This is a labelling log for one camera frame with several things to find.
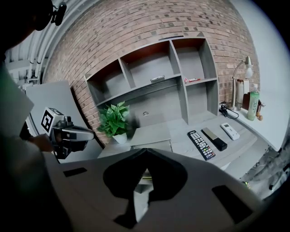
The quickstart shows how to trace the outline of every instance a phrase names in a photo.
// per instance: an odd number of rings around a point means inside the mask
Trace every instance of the gray shelving unit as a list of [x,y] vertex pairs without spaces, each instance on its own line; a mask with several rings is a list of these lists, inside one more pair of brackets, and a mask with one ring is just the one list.
[[181,118],[191,124],[218,114],[218,77],[203,36],[148,44],[85,79],[97,108],[125,101],[138,127]]

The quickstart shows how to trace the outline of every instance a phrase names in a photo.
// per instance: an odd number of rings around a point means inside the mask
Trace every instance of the brick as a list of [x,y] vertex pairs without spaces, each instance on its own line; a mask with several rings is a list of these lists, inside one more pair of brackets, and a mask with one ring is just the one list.
[[[241,59],[251,56],[253,83],[260,82],[258,60],[248,29],[228,1],[107,0],[82,14],[52,53],[43,81],[68,80],[87,121],[103,144],[110,138],[96,130],[99,113],[83,75],[161,38],[197,36],[208,39],[220,83],[220,101],[231,99],[231,78]],[[242,66],[237,77],[245,77]]]

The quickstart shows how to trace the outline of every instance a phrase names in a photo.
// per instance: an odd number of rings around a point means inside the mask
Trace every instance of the light bulb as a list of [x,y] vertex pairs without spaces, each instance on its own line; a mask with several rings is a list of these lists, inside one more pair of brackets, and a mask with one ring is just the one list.
[[246,78],[251,78],[253,76],[253,70],[251,67],[248,67],[246,70]]

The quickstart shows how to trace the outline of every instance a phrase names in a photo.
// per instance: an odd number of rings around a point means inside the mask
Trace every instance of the green bottle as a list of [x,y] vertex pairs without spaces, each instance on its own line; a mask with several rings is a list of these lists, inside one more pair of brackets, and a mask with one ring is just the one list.
[[258,107],[258,101],[259,101],[259,92],[258,92],[258,85],[254,84],[255,90],[250,93],[250,105],[249,110],[247,114],[247,118],[251,121],[254,121],[256,117],[257,107]]

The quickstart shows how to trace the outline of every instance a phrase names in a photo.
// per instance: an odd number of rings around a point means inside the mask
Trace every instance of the human hand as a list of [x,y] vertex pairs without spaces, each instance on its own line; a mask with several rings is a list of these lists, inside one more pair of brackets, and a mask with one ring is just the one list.
[[49,140],[48,135],[43,134],[36,137],[30,137],[29,142],[38,146],[41,151],[51,152],[53,151],[52,143]]

